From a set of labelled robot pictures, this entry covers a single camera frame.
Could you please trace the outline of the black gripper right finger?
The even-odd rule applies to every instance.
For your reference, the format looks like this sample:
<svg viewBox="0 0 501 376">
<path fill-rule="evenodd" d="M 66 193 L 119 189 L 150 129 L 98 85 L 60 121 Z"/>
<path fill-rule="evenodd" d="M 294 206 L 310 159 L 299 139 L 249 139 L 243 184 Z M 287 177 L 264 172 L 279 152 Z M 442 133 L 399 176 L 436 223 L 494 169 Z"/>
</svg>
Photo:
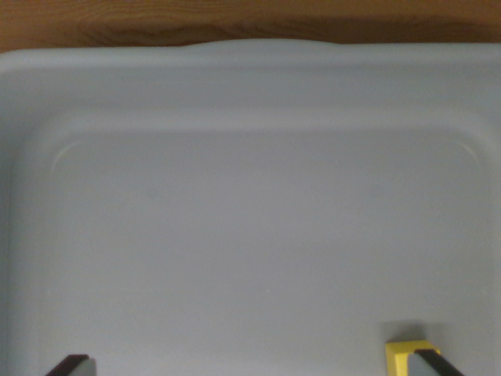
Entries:
<svg viewBox="0 0 501 376">
<path fill-rule="evenodd" d="M 408 376 L 464 376 L 433 349 L 418 349 L 408 355 Z"/>
</svg>

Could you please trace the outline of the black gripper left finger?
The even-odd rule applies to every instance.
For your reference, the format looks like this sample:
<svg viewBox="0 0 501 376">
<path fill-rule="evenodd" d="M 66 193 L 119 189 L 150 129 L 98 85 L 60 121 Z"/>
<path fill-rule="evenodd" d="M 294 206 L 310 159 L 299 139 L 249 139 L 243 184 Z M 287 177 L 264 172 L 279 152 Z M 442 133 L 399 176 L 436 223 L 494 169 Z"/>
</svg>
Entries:
<svg viewBox="0 0 501 376">
<path fill-rule="evenodd" d="M 86 354 L 70 354 L 46 376 L 96 376 L 96 361 Z"/>
</svg>

